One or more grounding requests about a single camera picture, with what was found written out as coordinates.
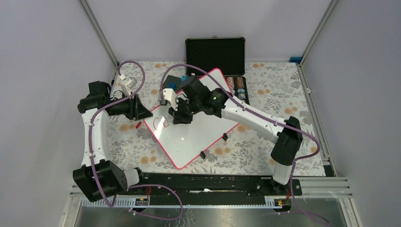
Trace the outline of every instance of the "wire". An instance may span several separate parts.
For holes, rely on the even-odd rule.
[[[156,219],[164,220],[164,221],[173,221],[173,220],[177,220],[177,219],[179,219],[179,218],[183,215],[183,212],[184,212],[184,209],[183,209],[183,202],[181,201],[181,199],[180,199],[180,197],[177,195],[177,193],[175,193],[175,192],[173,191],[173,189],[171,189],[171,188],[169,188],[169,187],[167,187],[167,186],[161,185],[161,184],[140,184],[140,185],[132,185],[132,186],[128,187],[128,189],[140,188],[140,187],[161,187],[161,188],[165,188],[165,189],[169,190],[169,191],[178,199],[178,202],[180,203],[180,214],[179,214],[177,217],[175,217],[175,218],[163,218],[163,217],[154,216],[154,215],[150,215],[150,214],[143,214],[143,213],[135,212],[135,211],[132,211],[132,210],[130,210],[130,212],[132,212],[132,213],[134,213],[134,214],[142,215],[142,216],[145,216],[145,217],[156,218]]]
[[[179,94],[175,97],[175,102],[176,102],[176,103],[178,103],[177,99],[178,99],[178,96],[179,96],[179,95],[183,95],[185,98],[188,98],[188,97],[184,94],[184,92],[179,93]]]
[[[116,90],[116,91],[113,92],[113,97],[111,97],[110,99],[113,99],[115,97],[115,93],[118,92],[118,91],[121,92],[121,94],[124,94],[121,90]]]
[[[132,98],[132,97],[133,97],[135,94],[137,94],[137,92],[143,87],[143,84],[145,83],[145,71],[144,71],[143,67],[142,67],[139,63],[137,63],[136,61],[124,61],[124,62],[122,62],[122,63],[118,66],[118,74],[121,75],[121,73],[120,73],[120,68],[121,68],[122,65],[124,65],[124,64],[126,64],[126,63],[134,63],[134,64],[136,64],[136,65],[140,68],[140,70],[142,71],[142,82],[141,82],[141,84],[140,84],[139,87],[138,87],[132,94],[130,94],[129,96],[127,96],[127,97],[125,97],[125,98],[122,98],[122,99],[120,99],[120,100],[117,100],[117,101],[115,101],[115,102],[109,103],[109,104],[103,106],[102,108],[98,109],[98,111],[96,111],[95,114],[94,114],[94,115],[92,116],[92,118],[90,119],[90,126],[89,126],[89,131],[88,131],[89,152],[90,152],[90,154],[91,154],[91,156],[90,156],[89,158],[90,158],[90,164],[91,164],[91,167],[92,167],[93,178],[95,179],[97,188],[98,188],[100,194],[102,195],[102,198],[104,199],[104,201],[105,201],[105,203],[107,204],[108,207],[113,207],[113,206],[114,206],[114,204],[115,204],[115,199],[116,199],[117,195],[114,196],[113,202],[110,203],[110,201],[109,201],[109,200],[107,199],[107,197],[106,197],[105,192],[103,191],[102,185],[100,184],[99,177],[97,176],[97,172],[96,172],[96,169],[95,169],[95,159],[94,159],[94,155],[93,155],[93,144],[92,144],[92,130],[93,130],[93,125],[94,125],[95,119],[96,119],[97,115],[98,115],[100,112],[102,112],[104,109],[106,109],[106,108],[108,108],[108,107],[110,107],[110,106],[112,106],[112,105],[115,105],[115,104],[120,103],[120,102],[124,102],[125,100],[127,100],[127,99],[129,99],[129,98]]]
[[[193,65],[190,65],[190,64],[184,64],[184,63],[183,63],[183,64],[176,64],[176,65],[173,65],[173,66],[169,67],[169,68],[164,72],[164,74],[163,74],[163,76],[162,76],[162,79],[161,79],[160,90],[159,90],[160,99],[161,99],[162,102],[164,102],[164,97],[163,97],[163,81],[165,80],[165,78],[166,78],[166,76],[167,76],[167,73],[168,73],[170,70],[172,70],[172,69],[175,68],[175,67],[180,67],[180,66],[189,67],[189,68],[198,70],[198,71],[202,72],[203,74],[205,74],[206,76],[208,76],[213,82],[215,82],[215,83],[217,84],[217,86],[219,86],[219,87],[223,90],[223,92],[227,95],[227,97],[228,97],[231,101],[233,101],[237,106],[241,107],[243,110],[248,111],[248,112],[252,113],[253,115],[255,115],[255,116],[257,116],[257,117],[259,117],[259,118],[261,118],[261,119],[263,119],[263,120],[265,120],[265,121],[268,121],[268,122],[270,122],[270,123],[274,123],[275,125],[278,125],[278,126],[281,126],[281,127],[285,127],[285,128],[291,129],[291,130],[293,130],[293,131],[299,132],[299,133],[301,133],[301,134],[303,134],[303,135],[305,135],[305,136],[311,138],[311,139],[316,143],[317,149],[316,149],[316,151],[315,151],[313,154],[305,155],[305,156],[302,156],[302,157],[297,157],[297,158],[294,159],[294,162],[293,162],[293,165],[292,165],[292,169],[291,169],[290,179],[289,179],[289,182],[290,182],[290,189],[291,189],[291,195],[292,195],[292,198],[294,199],[295,204],[298,206],[298,208],[301,210],[301,212],[304,213],[308,218],[310,218],[311,220],[313,220],[313,221],[316,222],[316,223],[319,223],[319,224],[322,224],[322,225],[325,225],[325,226],[330,225],[330,222],[329,222],[326,218],[324,218],[323,216],[321,216],[321,215],[319,215],[319,214],[312,213],[312,212],[304,211],[304,210],[299,206],[298,202],[296,201],[295,196],[294,196],[294,190],[292,189],[292,180],[293,180],[293,174],[294,174],[296,162],[297,162],[298,160],[301,160],[301,159],[304,159],[304,158],[313,157],[313,156],[319,154],[319,151],[320,151],[320,149],[321,149],[321,145],[320,145],[319,141],[318,141],[313,135],[311,135],[311,134],[308,133],[308,132],[302,131],[302,130],[300,130],[300,129],[294,128],[294,127],[292,127],[292,126],[289,126],[289,125],[286,125],[286,124],[283,124],[283,123],[280,123],[280,122],[277,122],[277,121],[272,120],[272,119],[270,119],[270,118],[268,118],[268,117],[266,117],[266,116],[263,116],[262,114],[260,114],[260,113],[258,113],[258,112],[255,112],[255,111],[253,111],[253,110],[251,110],[251,109],[246,108],[246,107],[243,105],[243,102],[238,102],[237,100],[235,100],[235,99],[230,95],[230,93],[227,92],[226,89],[225,89],[216,79],[214,79],[208,72],[206,72],[205,70],[203,70],[203,69],[201,69],[201,68],[199,68],[199,67],[196,67],[196,66],[193,66]],[[319,220],[313,218],[312,216],[320,217],[320,218],[323,219],[325,222],[321,222],[321,221],[319,221]]]

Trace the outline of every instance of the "floral tablecloth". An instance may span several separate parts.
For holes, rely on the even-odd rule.
[[[182,62],[140,62],[145,69],[146,80],[138,94],[149,110],[158,105],[161,76],[168,67],[177,63]],[[140,69],[134,64],[125,64],[121,71],[125,76],[135,78],[138,84],[142,80]],[[292,115],[300,120],[302,130],[314,134],[312,117],[294,63],[247,62],[245,72],[251,106],[282,118]],[[169,72],[169,75],[177,77],[184,74],[183,67]],[[113,90],[120,89],[118,79]],[[107,136],[111,160],[124,170],[139,167],[144,172],[157,173],[273,174],[275,161],[270,157],[270,152],[274,145],[245,125],[238,125],[231,130],[227,141],[219,140],[211,146],[205,152],[206,159],[198,157],[179,170],[145,124],[135,128],[138,123],[123,115],[110,117]],[[297,157],[311,154],[316,149],[314,142],[304,136]],[[294,175],[325,176],[320,155],[298,161]]]

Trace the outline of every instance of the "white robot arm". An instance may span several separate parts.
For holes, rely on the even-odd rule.
[[[271,152],[271,157],[276,161],[273,180],[281,185],[288,183],[295,154],[298,152],[303,138],[300,133],[279,126],[277,123],[300,129],[297,118],[292,116],[289,119],[274,117],[245,104],[243,100],[235,96],[232,97],[234,100],[228,98],[220,88],[210,91],[197,78],[188,78],[181,84],[181,88],[187,99],[177,98],[172,89],[163,90],[164,99],[171,104],[169,113],[174,117],[173,124],[189,124],[194,114],[204,112],[207,115],[229,119],[248,126],[275,144]],[[240,107],[235,102],[241,103],[243,106]],[[275,123],[263,120],[245,109],[272,119]]]

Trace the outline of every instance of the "white wall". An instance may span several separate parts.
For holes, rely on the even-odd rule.
[[[77,104],[113,66],[78,1],[0,5],[0,225],[54,227],[83,157]]]
[[[330,0],[88,0],[119,60],[184,60],[185,39],[246,38],[247,60],[301,56]]]
[[[399,226],[401,1],[339,1],[305,63],[365,227]]]

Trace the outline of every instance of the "black joint actuator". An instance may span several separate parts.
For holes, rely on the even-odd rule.
[[[289,117],[289,119],[286,121],[286,125],[301,130],[299,120],[293,116]],[[291,166],[295,159],[296,153],[301,147],[302,140],[303,137],[301,133],[284,128],[279,134],[276,145],[270,154],[271,158],[282,165]]]
[[[106,82],[96,81],[89,83],[89,95],[80,100],[78,110],[81,114],[90,109],[100,109],[113,102],[110,100],[111,86]],[[143,106],[139,95],[106,108],[109,115],[124,114],[130,120],[141,120],[152,117],[153,114]]]
[[[95,170],[106,197],[127,191],[129,185],[127,185],[125,173],[113,162],[99,162],[95,165]],[[102,199],[91,166],[82,166],[74,170],[72,178],[89,201],[95,202]]]

